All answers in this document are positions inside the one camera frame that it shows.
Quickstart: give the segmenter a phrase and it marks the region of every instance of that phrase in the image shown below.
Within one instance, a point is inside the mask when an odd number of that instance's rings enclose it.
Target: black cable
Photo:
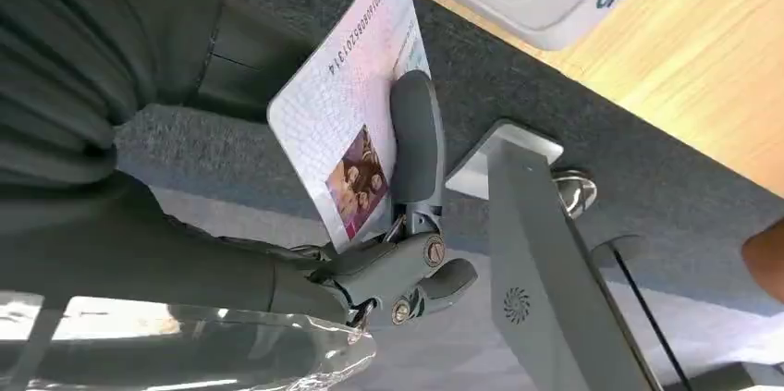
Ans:
[[[654,332],[656,333],[656,338],[659,339],[659,343],[661,343],[662,348],[664,348],[665,353],[669,359],[669,362],[672,363],[672,367],[675,369],[675,373],[678,374],[680,381],[683,383],[683,387],[686,388],[687,391],[694,391],[692,388],[692,383],[689,382],[689,378],[686,377],[686,373],[683,372],[683,369],[680,367],[680,363],[678,359],[675,357],[675,352],[672,351],[672,348],[669,346],[667,342],[667,338],[664,336],[661,328],[659,327],[659,323],[656,321],[654,314],[651,312],[651,309],[648,308],[648,303],[645,301],[643,297],[643,293],[640,292],[640,289],[637,288],[637,284],[634,282],[634,279],[631,277],[631,273],[629,272],[629,268],[626,267],[626,263],[623,262],[623,257],[621,257],[618,250],[613,247],[613,255],[615,256],[615,260],[618,262],[618,266],[620,266],[620,270],[623,271],[623,275],[626,277],[626,280],[629,282],[629,286],[631,286],[631,290],[634,291],[634,295],[637,297],[637,300],[640,302],[640,306],[643,307],[643,312],[645,312],[645,317],[648,318],[648,322],[651,324],[651,327],[654,328]]]

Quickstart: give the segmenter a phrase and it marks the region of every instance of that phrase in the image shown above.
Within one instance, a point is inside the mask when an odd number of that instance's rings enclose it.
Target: metal screw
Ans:
[[[409,320],[409,313],[411,312],[410,304],[404,300],[398,300],[392,307],[392,323],[404,324]]]
[[[444,261],[444,256],[447,255],[447,245],[444,240],[439,236],[433,236],[427,240],[427,246],[424,250],[424,260],[430,267],[436,267]]]

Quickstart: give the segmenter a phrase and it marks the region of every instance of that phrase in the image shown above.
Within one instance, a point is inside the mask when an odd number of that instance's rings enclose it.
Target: prosthetic hand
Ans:
[[[301,271],[331,292],[344,308],[347,323],[355,327],[404,324],[441,311],[477,277],[467,260],[447,261],[441,227],[444,133],[433,83],[421,71],[409,72],[393,85],[390,105],[398,158],[391,184],[395,220],[384,235],[341,254],[314,246],[285,250],[252,240],[227,240]],[[289,289],[277,283],[273,295],[288,294]],[[329,318],[317,307],[309,312]]]

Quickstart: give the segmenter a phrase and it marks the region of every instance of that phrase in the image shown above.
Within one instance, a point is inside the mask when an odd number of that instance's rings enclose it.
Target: robotic hand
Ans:
[[[310,277],[343,295],[354,326],[404,324],[443,310],[477,278],[467,260],[446,262],[441,228],[444,131],[433,83],[423,72],[411,71],[394,84],[390,97],[398,140],[391,190],[394,224],[382,237],[340,254]]]

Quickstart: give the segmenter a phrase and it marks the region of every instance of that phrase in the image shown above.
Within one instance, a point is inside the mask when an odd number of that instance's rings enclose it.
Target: clear plastic cover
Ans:
[[[322,390],[375,356],[369,334],[307,315],[86,297],[70,301],[40,346],[33,312],[2,318],[29,296],[14,298],[0,296],[0,359],[42,353],[29,390]],[[25,368],[3,370],[7,385]]]

